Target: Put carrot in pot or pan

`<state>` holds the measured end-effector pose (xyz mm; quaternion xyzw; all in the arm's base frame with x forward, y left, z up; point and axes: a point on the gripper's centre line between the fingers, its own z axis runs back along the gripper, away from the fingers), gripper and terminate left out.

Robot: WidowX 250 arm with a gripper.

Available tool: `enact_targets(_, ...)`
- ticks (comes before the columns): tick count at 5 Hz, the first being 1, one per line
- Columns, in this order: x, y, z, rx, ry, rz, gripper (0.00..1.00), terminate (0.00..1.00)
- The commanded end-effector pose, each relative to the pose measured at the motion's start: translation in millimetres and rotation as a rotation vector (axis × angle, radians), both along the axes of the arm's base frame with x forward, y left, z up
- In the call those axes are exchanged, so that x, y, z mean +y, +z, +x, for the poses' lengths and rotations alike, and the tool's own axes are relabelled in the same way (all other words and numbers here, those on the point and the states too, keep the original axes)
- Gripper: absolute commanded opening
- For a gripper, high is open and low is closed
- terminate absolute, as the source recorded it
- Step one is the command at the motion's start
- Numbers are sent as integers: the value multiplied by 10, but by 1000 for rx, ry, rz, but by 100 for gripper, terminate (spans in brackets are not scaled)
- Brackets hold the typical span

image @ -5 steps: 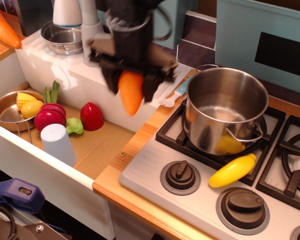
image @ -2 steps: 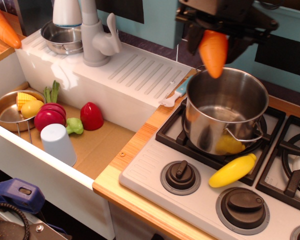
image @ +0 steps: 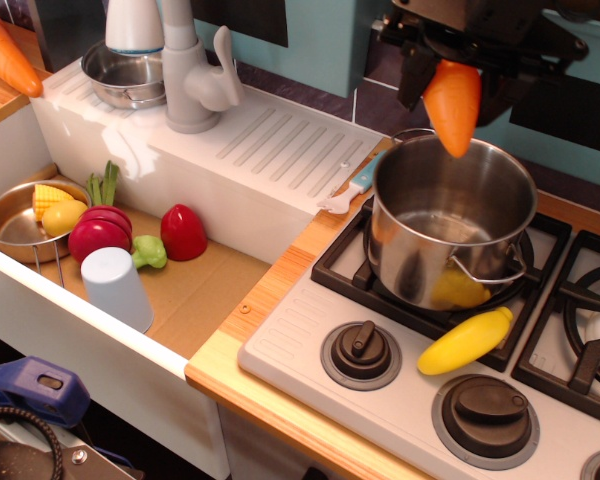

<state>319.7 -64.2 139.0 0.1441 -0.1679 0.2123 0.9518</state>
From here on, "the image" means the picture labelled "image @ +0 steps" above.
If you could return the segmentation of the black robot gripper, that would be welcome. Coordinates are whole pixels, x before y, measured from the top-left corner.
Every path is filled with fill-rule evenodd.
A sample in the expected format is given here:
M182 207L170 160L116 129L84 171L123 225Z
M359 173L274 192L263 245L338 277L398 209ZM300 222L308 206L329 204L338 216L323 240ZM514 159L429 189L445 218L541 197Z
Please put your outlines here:
M438 60L483 70L477 127L493 123L537 84L559 85L562 73L589 54L585 40L543 13L541 1L395 1L380 39L401 48L398 100L409 111Z

